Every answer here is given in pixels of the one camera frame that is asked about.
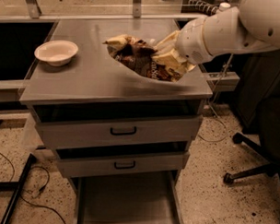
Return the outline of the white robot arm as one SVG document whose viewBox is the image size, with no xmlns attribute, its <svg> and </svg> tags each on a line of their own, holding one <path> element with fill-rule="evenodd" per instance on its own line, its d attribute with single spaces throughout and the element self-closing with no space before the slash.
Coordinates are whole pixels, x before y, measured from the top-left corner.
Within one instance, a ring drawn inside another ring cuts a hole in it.
<svg viewBox="0 0 280 224">
<path fill-rule="evenodd" d="M 240 0 L 168 35 L 152 59 L 171 73 L 185 74 L 219 55 L 271 50 L 280 50 L 280 0 Z"/>
</svg>

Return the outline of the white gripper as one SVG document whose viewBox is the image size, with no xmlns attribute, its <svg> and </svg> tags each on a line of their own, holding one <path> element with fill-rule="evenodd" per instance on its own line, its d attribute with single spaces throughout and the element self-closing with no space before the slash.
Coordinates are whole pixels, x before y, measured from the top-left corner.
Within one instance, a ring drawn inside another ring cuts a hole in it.
<svg viewBox="0 0 280 224">
<path fill-rule="evenodd" d="M 173 77 L 182 77 L 196 65 L 210 62 L 213 56 L 206 50 L 204 43 L 204 22 L 205 18 L 193 19 L 180 31 L 173 31 L 155 46 L 157 53 L 151 59 L 163 65 Z"/>
</svg>

